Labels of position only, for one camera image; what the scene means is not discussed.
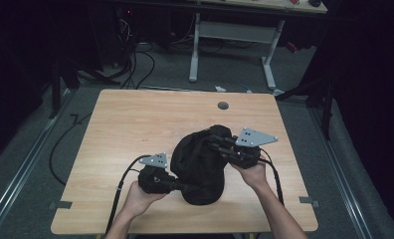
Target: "black bag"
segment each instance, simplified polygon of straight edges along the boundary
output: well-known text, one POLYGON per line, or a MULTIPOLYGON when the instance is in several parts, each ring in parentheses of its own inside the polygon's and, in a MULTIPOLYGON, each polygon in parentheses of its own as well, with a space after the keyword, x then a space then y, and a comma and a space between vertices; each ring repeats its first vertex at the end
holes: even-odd
POLYGON ((219 151, 209 147, 210 135, 232 136, 227 127, 213 125, 182 138, 172 153, 170 169, 181 182, 193 185, 181 190, 184 199, 193 205, 211 204, 224 190, 227 161, 219 151))

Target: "black wire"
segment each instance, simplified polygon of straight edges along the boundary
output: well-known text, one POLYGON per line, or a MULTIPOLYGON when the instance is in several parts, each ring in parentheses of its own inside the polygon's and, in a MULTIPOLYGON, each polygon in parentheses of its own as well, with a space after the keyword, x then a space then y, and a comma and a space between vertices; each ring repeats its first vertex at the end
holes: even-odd
POLYGON ((86 80, 86 81, 96 81, 96 80, 100 80, 100 78, 104 78, 106 80, 113 80, 115 78, 125 75, 129 71, 130 68, 131 68, 131 60, 129 58, 127 58, 125 60, 125 65, 123 66, 122 70, 120 70, 117 73, 114 73, 113 75, 105 76, 99 72, 95 72, 95 74, 99 74, 99 78, 97 78, 97 75, 94 75, 93 77, 88 77, 88 76, 81 74, 80 72, 77 72, 77 77, 79 77, 83 80, 86 80))
POLYGON ((193 39, 190 38, 190 39, 188 39, 186 41, 183 41, 183 42, 180 42, 180 43, 171 43, 170 46, 173 47, 173 48, 179 49, 179 50, 188 50, 188 49, 191 49, 194 46, 193 43, 191 43, 191 44, 188 43, 190 40, 193 40, 193 39), (178 47, 176 45, 186 45, 186 47, 178 47))
POLYGON ((117 203, 119 201, 119 196, 120 196, 120 192, 122 191, 122 186, 123 186, 123 181, 126 178, 126 175, 128 174, 128 172, 131 170, 131 168, 134 166, 134 164, 136 162, 138 162, 140 159, 144 158, 144 157, 149 157, 150 155, 142 155, 138 158, 136 158, 130 165, 129 167, 126 169, 125 173, 122 175, 122 178, 118 184, 118 187, 116 189, 116 194, 115 194, 115 198, 113 199, 113 205, 112 205, 112 211, 110 212, 110 216, 109 219, 107 220, 107 226, 106 226, 106 232, 105 234, 107 235, 107 232, 109 232, 110 227, 112 226, 112 221, 113 218, 115 217, 115 212, 116 212, 116 206, 117 203))
POLYGON ((261 148, 261 150, 268 156, 269 160, 264 160, 264 159, 259 158, 259 161, 267 163, 272 168, 272 171, 274 172, 274 176, 275 176, 276 185, 277 185, 278 200, 282 205, 285 205, 284 204, 284 196, 283 196, 282 187, 281 187, 281 180, 279 179, 278 171, 274 167, 274 163, 272 162, 271 156, 264 149, 261 148))
POLYGON ((147 57, 149 57, 149 58, 151 59, 153 65, 151 66, 150 72, 149 72, 143 79, 141 79, 141 80, 138 82, 137 86, 135 87, 136 90, 138 90, 138 88, 140 87, 141 83, 143 83, 144 80, 146 80, 146 79, 148 78, 148 76, 150 76, 150 74, 153 73, 154 66, 155 66, 155 61, 154 61, 153 57, 151 57, 150 55, 148 55, 148 54, 145 53, 145 52, 140 52, 140 53, 146 55, 147 57))
POLYGON ((253 43, 248 44, 247 46, 240 46, 240 45, 237 45, 237 44, 232 44, 232 43, 225 42, 225 46, 233 47, 233 48, 239 48, 239 49, 249 49, 249 48, 257 47, 259 45, 261 45, 261 43, 253 42, 253 43))
POLYGON ((205 51, 201 47, 199 47, 199 51, 201 51, 203 53, 215 54, 215 53, 218 53, 219 51, 221 51, 223 49, 225 41, 224 40, 206 40, 206 41, 204 41, 202 43, 205 43, 209 47, 216 46, 216 45, 219 44, 219 48, 214 50, 214 51, 205 51))
POLYGON ((196 20, 196 14, 194 13, 194 14, 193 14, 193 18, 191 19, 190 27, 188 28, 187 33, 185 33, 185 36, 182 37, 182 38, 180 38, 178 41, 171 42, 171 43, 170 43, 171 46, 175 47, 175 46, 174 46, 175 44, 187 42, 187 41, 189 41, 189 40, 194 39, 194 37, 189 37, 189 35, 190 35, 191 31, 193 30, 193 26, 194 26, 194 21, 195 21, 195 20, 196 20))
POLYGON ((120 86, 121 89, 123 89, 125 87, 126 83, 128 83, 128 85, 126 86, 126 88, 128 89, 129 82, 132 81, 132 75, 135 73, 135 69, 136 69, 136 66, 137 66, 136 47, 134 47, 134 50, 132 51, 132 56, 133 56, 133 59, 134 59, 134 65, 132 66, 132 70, 129 69, 129 76, 123 82, 123 84, 120 86))
POLYGON ((57 149, 57 146, 60 144, 60 142, 64 139, 64 137, 77 125, 81 124, 85 119, 89 118, 92 115, 92 113, 86 115, 85 117, 81 118, 79 121, 75 122, 73 125, 71 125, 57 140, 57 142, 55 143, 54 147, 52 148, 51 154, 49 155, 49 169, 51 170, 52 175, 55 177, 55 179, 57 179, 58 182, 60 182, 61 184, 63 184, 64 186, 67 185, 67 183, 61 179, 57 173, 55 173, 54 171, 54 166, 53 166, 53 157, 54 157, 54 153, 55 150, 57 149))

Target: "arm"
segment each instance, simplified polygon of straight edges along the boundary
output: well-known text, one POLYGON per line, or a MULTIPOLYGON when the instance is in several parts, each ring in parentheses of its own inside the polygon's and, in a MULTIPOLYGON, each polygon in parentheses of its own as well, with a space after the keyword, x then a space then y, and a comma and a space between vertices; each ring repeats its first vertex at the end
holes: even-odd
POLYGON ((129 226, 132 220, 143 214, 151 203, 162 199, 166 194, 148 194, 144 192, 139 186, 138 182, 132 182, 126 195, 125 202, 119 213, 113 219, 106 239, 125 239, 128 234, 129 226))
POLYGON ((306 238, 296 220, 278 201, 266 179, 266 165, 259 162, 256 166, 243 169, 231 164, 243 176, 244 181, 256 192, 271 225, 274 238, 306 238))

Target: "table leg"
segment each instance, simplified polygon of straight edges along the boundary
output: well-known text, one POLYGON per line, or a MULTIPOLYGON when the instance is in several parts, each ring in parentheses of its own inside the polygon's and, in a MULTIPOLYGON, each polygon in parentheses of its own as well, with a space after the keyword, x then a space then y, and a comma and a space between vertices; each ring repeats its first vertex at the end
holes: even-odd
POLYGON ((194 49, 193 56, 191 57, 191 68, 190 68, 190 82, 197 81, 197 72, 198 72, 198 43, 200 36, 200 13, 196 13, 196 24, 194 30, 194 49))
POLYGON ((271 90, 276 88, 274 75, 272 74, 271 60, 274 56, 275 48, 278 44, 279 37, 281 36, 282 28, 284 27, 285 20, 281 20, 275 31, 273 41, 271 43, 271 48, 269 49, 268 55, 262 58, 263 69, 265 70, 266 80, 268 82, 268 87, 271 90))

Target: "black cable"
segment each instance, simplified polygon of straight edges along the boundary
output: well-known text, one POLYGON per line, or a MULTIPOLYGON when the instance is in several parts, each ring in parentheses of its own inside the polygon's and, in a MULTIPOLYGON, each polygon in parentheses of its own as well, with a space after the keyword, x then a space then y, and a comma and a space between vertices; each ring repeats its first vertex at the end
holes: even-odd
POLYGON ((52 148, 51 154, 49 155, 49 169, 51 170, 52 175, 57 179, 58 182, 63 184, 64 186, 67 184, 63 179, 61 179, 57 173, 54 171, 54 166, 52 163, 53 157, 55 150, 57 149, 57 146, 60 144, 60 142, 63 140, 63 138, 77 125, 81 124, 85 119, 89 118, 92 115, 92 113, 86 115, 85 117, 81 118, 79 121, 76 121, 73 125, 71 125, 57 140, 55 143, 54 147, 52 148))
POLYGON ((211 40, 202 41, 202 43, 205 43, 208 47, 216 46, 219 44, 219 48, 214 51, 205 51, 202 49, 202 47, 199 47, 199 51, 201 51, 202 53, 215 54, 223 49, 225 41, 218 40, 218 39, 216 39, 216 40, 211 39, 211 40))
POLYGON ((134 50, 132 51, 132 56, 134 59, 134 65, 132 66, 132 70, 129 69, 129 76, 128 78, 123 82, 123 84, 120 86, 120 89, 123 89, 125 87, 125 84, 128 83, 128 85, 126 86, 126 88, 128 89, 129 86, 129 81, 132 81, 132 75, 135 73, 135 69, 137 66, 137 56, 136 56, 136 47, 134 48, 134 50))
POLYGON ((141 83, 143 83, 144 80, 146 80, 146 79, 148 78, 148 76, 150 76, 150 74, 153 73, 154 66, 155 66, 155 61, 154 61, 153 57, 151 57, 150 55, 148 55, 148 54, 145 53, 145 52, 140 52, 140 53, 146 55, 147 57, 149 57, 149 58, 151 59, 153 65, 151 66, 150 72, 149 72, 143 79, 141 79, 141 80, 138 82, 137 86, 135 87, 136 90, 138 90, 138 88, 140 87, 141 83))
POLYGON ((95 80, 104 79, 104 82, 107 82, 107 81, 110 81, 110 80, 113 80, 115 78, 125 75, 129 71, 130 68, 131 68, 131 60, 129 58, 127 58, 125 60, 125 64, 124 64, 122 70, 120 70, 117 73, 114 73, 113 75, 104 76, 101 73, 94 71, 93 75, 91 75, 92 77, 85 76, 85 75, 81 74, 80 72, 77 72, 77 77, 79 77, 83 80, 86 80, 86 81, 95 81, 95 80))
POLYGON ((240 46, 238 44, 229 43, 228 41, 226 41, 224 44, 227 47, 238 48, 238 49, 249 49, 261 45, 261 43, 253 42, 253 43, 249 43, 247 46, 240 46))
POLYGON ((82 70, 82 71, 86 72, 87 74, 91 75, 92 77, 96 78, 97 80, 99 80, 99 81, 101 81, 103 83, 106 83, 106 84, 109 84, 109 85, 119 85, 119 82, 113 81, 112 78, 106 77, 106 76, 102 75, 101 73, 99 73, 99 72, 97 72, 97 71, 95 71, 93 69, 90 69, 90 68, 84 66, 83 64, 73 60, 73 59, 66 58, 66 60, 67 60, 68 63, 70 63, 74 67, 74 69, 82 70))
POLYGON ((191 19, 190 27, 188 28, 187 33, 185 33, 185 36, 182 37, 182 38, 181 38, 180 40, 178 40, 178 41, 171 42, 171 43, 170 43, 171 46, 173 46, 174 48, 177 48, 177 49, 181 49, 181 48, 176 47, 175 44, 188 42, 188 41, 194 39, 194 37, 189 37, 188 39, 187 39, 187 37, 190 35, 191 30, 193 29, 195 19, 196 19, 196 14, 194 13, 194 14, 193 14, 193 18, 191 19))
POLYGON ((277 184, 278 200, 282 205, 285 205, 284 204, 284 196, 283 196, 282 187, 281 187, 281 180, 279 179, 278 171, 274 167, 271 156, 264 149, 261 148, 261 150, 268 156, 269 160, 264 160, 264 159, 259 158, 259 161, 267 163, 272 168, 272 171, 274 172, 274 176, 275 176, 275 181, 277 184))
POLYGON ((184 41, 182 41, 180 43, 171 43, 169 46, 173 47, 173 48, 176 48, 176 49, 179 49, 179 50, 188 50, 188 49, 191 49, 194 46, 194 43, 192 43, 192 42, 189 43, 191 40, 193 40, 193 38, 184 40, 184 41), (178 47, 177 45, 187 45, 187 46, 186 47, 178 47))
POLYGON ((138 162, 140 159, 144 158, 144 157, 149 157, 150 155, 142 155, 138 158, 136 158, 130 165, 129 167, 126 169, 125 173, 123 174, 118 187, 116 189, 116 195, 115 198, 113 199, 113 205, 112 205, 112 211, 110 212, 110 216, 109 216, 109 220, 107 221, 107 226, 106 226, 106 232, 105 234, 107 235, 107 232, 109 232, 110 227, 112 226, 112 221, 113 218, 115 217, 115 212, 116 212, 116 206, 117 203, 119 201, 119 196, 120 196, 120 192, 122 191, 122 186, 123 186, 123 181, 125 180, 126 175, 128 174, 128 172, 131 170, 131 168, 134 166, 134 164, 136 162, 138 162))

